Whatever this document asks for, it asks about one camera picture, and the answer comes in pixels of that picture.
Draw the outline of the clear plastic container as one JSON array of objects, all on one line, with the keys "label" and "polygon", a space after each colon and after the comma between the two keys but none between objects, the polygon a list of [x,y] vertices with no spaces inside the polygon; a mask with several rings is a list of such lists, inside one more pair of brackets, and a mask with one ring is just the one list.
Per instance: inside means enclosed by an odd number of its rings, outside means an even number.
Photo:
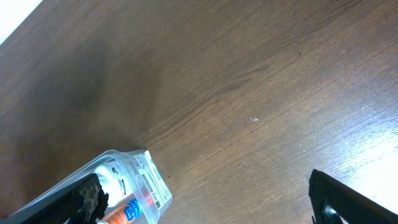
[{"label": "clear plastic container", "polygon": [[148,151],[108,150],[3,222],[156,224],[171,203]]}]

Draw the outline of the white green Panadol box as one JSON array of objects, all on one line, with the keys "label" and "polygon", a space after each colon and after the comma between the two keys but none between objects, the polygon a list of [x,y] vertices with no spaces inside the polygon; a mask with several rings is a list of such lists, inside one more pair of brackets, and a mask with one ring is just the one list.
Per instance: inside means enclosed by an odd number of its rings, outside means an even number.
[{"label": "white green Panadol box", "polygon": [[158,210],[165,210],[172,203],[172,193],[159,173],[148,150],[136,150],[128,153],[132,160],[135,175],[140,175],[152,195],[148,204],[155,204]]}]

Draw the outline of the white squeeze bottle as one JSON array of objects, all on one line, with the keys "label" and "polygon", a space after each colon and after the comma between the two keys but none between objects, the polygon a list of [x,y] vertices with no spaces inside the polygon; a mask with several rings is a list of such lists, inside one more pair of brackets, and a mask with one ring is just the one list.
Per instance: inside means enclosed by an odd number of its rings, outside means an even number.
[{"label": "white squeeze bottle", "polygon": [[107,162],[98,166],[94,173],[98,176],[104,193],[109,195],[108,206],[115,207],[132,194],[127,174],[118,162]]}]

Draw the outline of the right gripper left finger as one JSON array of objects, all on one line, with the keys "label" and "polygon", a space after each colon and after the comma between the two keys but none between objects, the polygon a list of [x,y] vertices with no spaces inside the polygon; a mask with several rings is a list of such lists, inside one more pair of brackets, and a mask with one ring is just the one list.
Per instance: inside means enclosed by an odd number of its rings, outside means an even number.
[{"label": "right gripper left finger", "polygon": [[86,224],[105,216],[109,195],[96,174],[87,175],[1,220],[1,224]]}]

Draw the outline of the orange tube white cap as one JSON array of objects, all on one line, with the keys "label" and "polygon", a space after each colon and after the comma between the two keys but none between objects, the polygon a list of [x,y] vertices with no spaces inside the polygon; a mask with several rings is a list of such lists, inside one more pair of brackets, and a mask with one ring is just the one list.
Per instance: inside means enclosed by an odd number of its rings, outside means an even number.
[{"label": "orange tube white cap", "polygon": [[138,199],[133,198],[98,221],[98,224],[132,224],[141,215],[142,207]]}]

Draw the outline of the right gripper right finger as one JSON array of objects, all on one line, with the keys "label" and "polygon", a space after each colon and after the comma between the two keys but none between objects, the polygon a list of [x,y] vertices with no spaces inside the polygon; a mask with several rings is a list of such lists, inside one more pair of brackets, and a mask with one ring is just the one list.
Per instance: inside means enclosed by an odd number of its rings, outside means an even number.
[{"label": "right gripper right finger", "polygon": [[308,195],[313,224],[397,223],[397,214],[316,169],[310,175]]}]

